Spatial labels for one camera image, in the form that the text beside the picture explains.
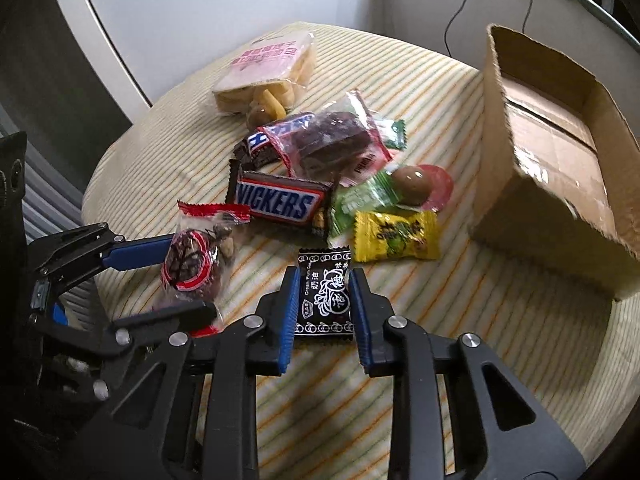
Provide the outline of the red chocolate snack bag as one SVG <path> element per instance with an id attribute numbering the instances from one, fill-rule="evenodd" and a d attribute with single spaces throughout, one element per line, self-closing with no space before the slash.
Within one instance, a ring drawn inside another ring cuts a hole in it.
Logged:
<path id="1" fill-rule="evenodd" d="M 177 229 L 160 266 L 157 310 L 180 301 L 214 304 L 227 287 L 250 207 L 178 203 Z"/>

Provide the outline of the black plum candy packet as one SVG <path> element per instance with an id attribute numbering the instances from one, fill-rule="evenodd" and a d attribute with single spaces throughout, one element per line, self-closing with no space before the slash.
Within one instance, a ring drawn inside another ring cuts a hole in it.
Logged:
<path id="1" fill-rule="evenodd" d="M 295 335 L 301 340 L 344 341 L 352 338 L 347 290 L 352 252 L 348 246 L 301 249 L 299 302 Z"/>

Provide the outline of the Snickers bar english label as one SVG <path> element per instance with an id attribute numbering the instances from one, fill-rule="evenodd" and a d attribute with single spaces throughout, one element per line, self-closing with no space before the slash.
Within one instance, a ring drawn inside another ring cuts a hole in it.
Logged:
<path id="1" fill-rule="evenodd" d="M 253 217 L 311 228 L 323 228 L 322 217 L 331 201 L 332 185 L 324 182 L 245 170 L 237 159 L 229 162 L 226 201 L 247 206 Z"/>

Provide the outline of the yellow candy packet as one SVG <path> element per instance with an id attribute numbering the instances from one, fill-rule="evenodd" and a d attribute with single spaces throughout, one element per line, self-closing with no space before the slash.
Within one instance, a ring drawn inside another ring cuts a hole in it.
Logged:
<path id="1" fill-rule="evenodd" d="M 352 256 L 359 263 L 440 257 L 440 231 L 433 211 L 357 211 Z"/>

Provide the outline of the orange cup chocolate jelly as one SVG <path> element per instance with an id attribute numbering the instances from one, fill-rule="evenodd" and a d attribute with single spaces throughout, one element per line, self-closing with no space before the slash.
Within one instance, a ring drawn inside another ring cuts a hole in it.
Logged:
<path id="1" fill-rule="evenodd" d="M 287 114 L 284 106 L 270 90 L 258 90 L 246 114 L 247 129 L 254 131 L 270 122 L 285 118 Z"/>

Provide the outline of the pink cup chocolate jelly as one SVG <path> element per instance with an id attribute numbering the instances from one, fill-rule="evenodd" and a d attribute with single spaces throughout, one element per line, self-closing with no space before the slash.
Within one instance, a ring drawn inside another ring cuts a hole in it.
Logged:
<path id="1" fill-rule="evenodd" d="M 398 165 L 387 169 L 398 205 L 413 210 L 442 211 L 449 203 L 454 180 L 435 165 Z"/>

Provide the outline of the light green candy packet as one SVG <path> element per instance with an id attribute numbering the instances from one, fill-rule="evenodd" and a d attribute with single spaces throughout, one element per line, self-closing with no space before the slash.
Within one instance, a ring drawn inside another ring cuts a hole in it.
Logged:
<path id="1" fill-rule="evenodd" d="M 369 179 L 333 193 L 329 211 L 329 237 L 339 236 L 355 223 L 358 211 L 378 211 L 399 203 L 400 195 L 390 175 L 381 170 Z"/>

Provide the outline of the clear bag dark dates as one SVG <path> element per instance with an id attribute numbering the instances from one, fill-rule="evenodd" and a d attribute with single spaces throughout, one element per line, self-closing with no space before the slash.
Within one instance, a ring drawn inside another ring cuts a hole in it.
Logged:
<path id="1" fill-rule="evenodd" d="M 356 89 L 292 126 L 265 134 L 293 178 L 351 186 L 392 160 L 374 118 Z"/>

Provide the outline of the pink toast bread bag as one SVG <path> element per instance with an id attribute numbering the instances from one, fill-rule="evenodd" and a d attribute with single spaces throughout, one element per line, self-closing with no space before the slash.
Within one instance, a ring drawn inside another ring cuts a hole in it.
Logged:
<path id="1" fill-rule="evenodd" d="M 254 40 L 235 55 L 213 86 L 218 112 L 245 114 L 265 91 L 284 110 L 302 99 L 316 66 L 316 40 L 306 29 Z"/>

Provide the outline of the dark green mint packet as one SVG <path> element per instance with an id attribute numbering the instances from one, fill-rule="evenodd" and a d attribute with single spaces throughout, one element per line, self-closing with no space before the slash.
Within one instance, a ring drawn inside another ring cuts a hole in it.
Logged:
<path id="1" fill-rule="evenodd" d="M 403 119 L 379 117 L 375 118 L 374 122 L 386 148 L 396 151 L 403 151 L 406 148 L 406 124 Z"/>

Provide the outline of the Snickers bar chinese label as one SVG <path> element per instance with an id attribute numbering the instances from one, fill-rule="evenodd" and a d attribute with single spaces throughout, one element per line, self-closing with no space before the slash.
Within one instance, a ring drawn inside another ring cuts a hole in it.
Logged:
<path id="1" fill-rule="evenodd" d="M 290 115 L 276 122 L 258 127 L 253 132 L 239 140 L 233 149 L 233 158 L 241 163 L 244 169 L 258 170 L 277 162 L 280 159 L 278 151 L 272 146 L 269 135 L 282 136 L 294 130 L 306 127 L 314 118 L 313 112 Z"/>

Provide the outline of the brown cardboard box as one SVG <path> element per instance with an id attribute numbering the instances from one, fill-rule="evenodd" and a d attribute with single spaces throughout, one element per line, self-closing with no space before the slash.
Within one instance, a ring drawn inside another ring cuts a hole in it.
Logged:
<path id="1" fill-rule="evenodd" d="M 623 300 L 639 290 L 639 144 L 564 53 L 491 24 L 471 234 Z"/>

